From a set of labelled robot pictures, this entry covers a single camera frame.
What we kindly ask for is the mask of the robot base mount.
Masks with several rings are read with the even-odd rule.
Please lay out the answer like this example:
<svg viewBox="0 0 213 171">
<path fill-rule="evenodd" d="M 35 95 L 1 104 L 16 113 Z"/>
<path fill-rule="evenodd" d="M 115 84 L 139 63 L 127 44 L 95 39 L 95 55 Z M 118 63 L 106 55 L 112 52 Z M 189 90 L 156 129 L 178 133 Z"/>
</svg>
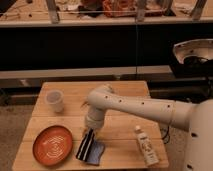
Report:
<svg viewBox="0 0 213 171">
<path fill-rule="evenodd" d="M 177 78 L 213 77 L 213 38 L 177 43 L 173 55 L 170 67 Z"/>
</svg>

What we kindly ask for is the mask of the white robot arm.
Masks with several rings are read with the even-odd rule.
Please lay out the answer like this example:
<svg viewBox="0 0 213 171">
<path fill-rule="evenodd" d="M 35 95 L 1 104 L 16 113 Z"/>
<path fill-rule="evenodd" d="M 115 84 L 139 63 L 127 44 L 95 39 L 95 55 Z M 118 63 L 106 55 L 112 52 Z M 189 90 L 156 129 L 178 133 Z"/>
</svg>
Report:
<svg viewBox="0 0 213 171">
<path fill-rule="evenodd" d="M 188 131 L 182 171 L 213 171 L 213 99 L 201 103 L 121 96 L 109 84 L 88 93 L 87 128 L 100 129 L 108 110 L 133 114 Z"/>
</svg>

